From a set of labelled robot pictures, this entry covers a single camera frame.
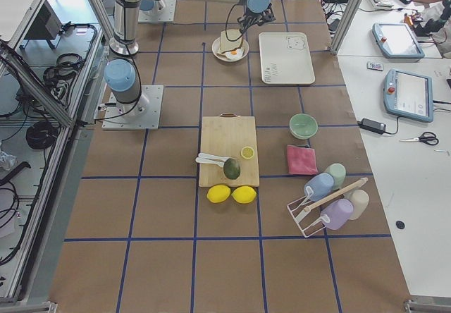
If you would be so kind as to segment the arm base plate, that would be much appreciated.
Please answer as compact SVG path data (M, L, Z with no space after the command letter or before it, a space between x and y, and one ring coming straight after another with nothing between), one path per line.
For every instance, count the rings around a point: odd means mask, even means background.
M138 23L172 23L176 0L141 0Z
M143 85L142 94L137 106L131 111L134 103L124 105L116 102L110 93L109 103L115 103L105 110L101 118L103 130L156 130L159 127L163 85Z

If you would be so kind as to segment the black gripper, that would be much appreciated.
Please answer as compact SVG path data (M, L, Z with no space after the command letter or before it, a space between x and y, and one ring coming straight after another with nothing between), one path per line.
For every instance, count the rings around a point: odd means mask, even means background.
M249 8L246 8L245 14L238 18L238 24L240 26L240 34L246 33L249 27L257 25L262 26L267 23L272 23L276 20L272 8L266 8L264 11L255 13Z

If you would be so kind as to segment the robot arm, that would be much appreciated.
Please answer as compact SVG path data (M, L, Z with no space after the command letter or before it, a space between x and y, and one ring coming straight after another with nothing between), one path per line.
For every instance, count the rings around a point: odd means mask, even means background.
M211 48L222 30L253 26L250 5L236 0L182 0L175 22L137 25L136 57L141 79L163 85L160 124L194 127L204 116L221 113L253 115L253 89L247 58L220 60Z

